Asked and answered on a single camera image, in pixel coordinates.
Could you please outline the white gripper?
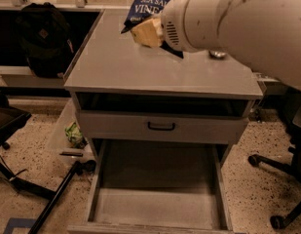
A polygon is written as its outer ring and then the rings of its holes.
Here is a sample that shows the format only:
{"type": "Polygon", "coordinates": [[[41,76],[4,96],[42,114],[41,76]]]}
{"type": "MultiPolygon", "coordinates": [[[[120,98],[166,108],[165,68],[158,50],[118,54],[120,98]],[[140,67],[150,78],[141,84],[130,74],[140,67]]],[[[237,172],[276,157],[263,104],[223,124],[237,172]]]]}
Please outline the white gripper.
{"type": "Polygon", "coordinates": [[[170,0],[161,18],[150,18],[133,27],[132,38],[135,43],[150,48],[161,47],[165,38],[168,45],[179,52],[221,51],[216,32],[219,2],[170,0]]]}

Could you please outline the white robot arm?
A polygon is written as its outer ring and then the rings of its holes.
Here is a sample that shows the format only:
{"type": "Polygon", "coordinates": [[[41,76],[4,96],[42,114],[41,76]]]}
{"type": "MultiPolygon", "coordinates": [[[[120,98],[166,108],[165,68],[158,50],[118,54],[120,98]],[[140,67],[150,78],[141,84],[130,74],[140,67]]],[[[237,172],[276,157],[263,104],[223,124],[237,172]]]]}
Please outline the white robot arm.
{"type": "Polygon", "coordinates": [[[153,48],[224,52],[301,91],[301,0],[169,0],[132,37],[153,48]]]}

